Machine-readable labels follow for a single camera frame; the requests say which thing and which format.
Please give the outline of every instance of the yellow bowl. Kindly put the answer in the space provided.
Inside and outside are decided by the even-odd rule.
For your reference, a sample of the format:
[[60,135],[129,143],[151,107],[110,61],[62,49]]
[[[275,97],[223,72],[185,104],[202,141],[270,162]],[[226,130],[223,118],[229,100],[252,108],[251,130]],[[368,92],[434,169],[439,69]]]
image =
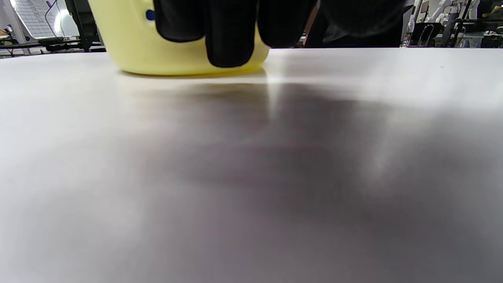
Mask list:
[[204,38],[175,43],[163,39],[155,22],[146,18],[152,0],[89,0],[100,35],[112,60],[124,71],[157,76],[210,75],[260,67],[269,47],[255,36],[255,50],[243,66],[219,68],[210,64]]

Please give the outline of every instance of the person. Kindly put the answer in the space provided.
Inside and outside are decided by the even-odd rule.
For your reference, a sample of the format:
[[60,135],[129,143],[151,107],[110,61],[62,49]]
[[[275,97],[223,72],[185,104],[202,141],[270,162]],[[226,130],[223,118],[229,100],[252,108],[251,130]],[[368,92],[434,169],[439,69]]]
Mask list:
[[396,15],[394,24],[383,31],[371,36],[354,36],[340,28],[336,24],[330,24],[325,33],[322,47],[328,48],[349,48],[349,47],[399,47],[405,37],[405,30],[412,15],[414,0],[406,0],[403,8],[403,15]]
[[[474,5],[471,6],[469,12],[470,19],[483,19],[492,16],[497,13],[500,5],[495,3],[499,0],[476,0]],[[464,48],[480,48],[482,45],[482,40],[484,39],[484,33],[490,30],[492,27],[486,23],[477,23],[473,26],[467,26],[464,37],[461,40],[461,47]]]
[[[326,16],[354,36],[389,29],[405,0],[321,0]],[[158,33],[172,42],[205,37],[210,63],[245,64],[253,54],[255,26],[271,47],[290,47],[300,38],[316,0],[154,0]]]

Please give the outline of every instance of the table surface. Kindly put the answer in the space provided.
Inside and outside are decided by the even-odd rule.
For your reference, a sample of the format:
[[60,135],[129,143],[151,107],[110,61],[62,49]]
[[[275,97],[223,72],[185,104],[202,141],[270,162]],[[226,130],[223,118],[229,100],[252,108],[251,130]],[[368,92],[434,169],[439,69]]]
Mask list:
[[272,50],[213,79],[0,60],[2,283],[502,282],[503,56]]

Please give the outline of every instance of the finger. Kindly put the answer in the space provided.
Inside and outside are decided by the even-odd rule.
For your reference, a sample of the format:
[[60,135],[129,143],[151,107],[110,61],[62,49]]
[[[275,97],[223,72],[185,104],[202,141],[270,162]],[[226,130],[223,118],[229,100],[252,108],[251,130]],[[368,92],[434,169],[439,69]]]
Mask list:
[[157,32],[173,42],[188,42],[204,36],[200,0],[154,0]]
[[217,67],[249,61],[255,46],[257,0],[205,0],[206,50]]
[[405,0],[322,0],[327,17],[350,34],[377,34],[401,19]]
[[258,27],[271,47],[290,47],[298,41],[316,0],[261,0]]

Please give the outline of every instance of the black chair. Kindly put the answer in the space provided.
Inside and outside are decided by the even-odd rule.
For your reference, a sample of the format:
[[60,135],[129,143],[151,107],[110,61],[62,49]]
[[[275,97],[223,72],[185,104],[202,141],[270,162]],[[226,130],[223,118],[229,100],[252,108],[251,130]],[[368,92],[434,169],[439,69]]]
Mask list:
[[66,8],[77,25],[81,48],[89,52],[93,42],[100,41],[100,37],[88,0],[65,0],[65,2]]

